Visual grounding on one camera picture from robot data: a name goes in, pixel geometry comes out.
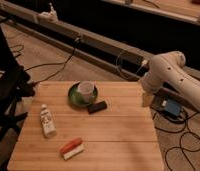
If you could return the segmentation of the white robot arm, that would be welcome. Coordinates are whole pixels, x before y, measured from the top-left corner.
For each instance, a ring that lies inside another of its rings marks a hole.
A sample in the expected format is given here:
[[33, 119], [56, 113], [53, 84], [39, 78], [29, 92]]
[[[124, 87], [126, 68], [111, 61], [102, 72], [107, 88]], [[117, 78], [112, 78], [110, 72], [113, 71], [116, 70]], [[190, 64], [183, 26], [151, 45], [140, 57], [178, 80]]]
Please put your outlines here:
[[183, 70], [185, 63], [185, 55], [180, 51], [157, 54], [149, 60], [149, 70], [140, 83], [147, 94], [153, 94], [166, 82], [200, 112], [200, 81]]

